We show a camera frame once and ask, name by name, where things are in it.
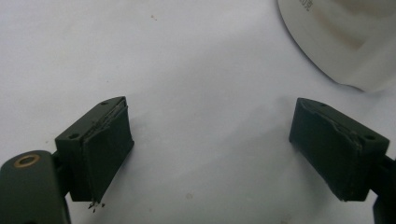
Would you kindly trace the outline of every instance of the round joint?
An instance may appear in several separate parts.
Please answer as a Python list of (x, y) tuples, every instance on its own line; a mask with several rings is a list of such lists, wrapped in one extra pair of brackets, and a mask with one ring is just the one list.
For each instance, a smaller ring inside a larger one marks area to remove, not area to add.
[(27, 166), (31, 166), (40, 160), (40, 156), (36, 154), (30, 154), (23, 157), (20, 157), (14, 162), (14, 166), (16, 168), (23, 168)]

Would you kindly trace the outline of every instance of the tabletop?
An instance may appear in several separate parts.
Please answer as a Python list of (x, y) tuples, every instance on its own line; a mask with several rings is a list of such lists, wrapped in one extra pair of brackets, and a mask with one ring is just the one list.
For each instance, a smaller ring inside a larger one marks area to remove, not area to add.
[(126, 96), (133, 152), (105, 207), (66, 196), (74, 224), (374, 223), (375, 194), (338, 201), (288, 136), (304, 97), (392, 143), (396, 87), (332, 81), (276, 0), (3, 0), (0, 52), (1, 164)]

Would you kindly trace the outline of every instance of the white object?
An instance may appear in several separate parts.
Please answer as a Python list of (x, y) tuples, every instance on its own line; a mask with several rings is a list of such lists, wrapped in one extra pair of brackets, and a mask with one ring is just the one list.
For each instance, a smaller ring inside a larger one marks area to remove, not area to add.
[(396, 1), (278, 0), (297, 44), (329, 77), (364, 91), (396, 79)]

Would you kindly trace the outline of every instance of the white table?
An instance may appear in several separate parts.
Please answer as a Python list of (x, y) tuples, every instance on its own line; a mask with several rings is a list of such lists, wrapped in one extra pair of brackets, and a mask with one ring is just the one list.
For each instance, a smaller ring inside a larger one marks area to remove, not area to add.
[(394, 142), (396, 88), (331, 81), (275, 0), (1, 1), (0, 52), (1, 164), (127, 97), (134, 151), (104, 208), (66, 196), (74, 224), (373, 223), (376, 196), (339, 202), (288, 135), (305, 97)]

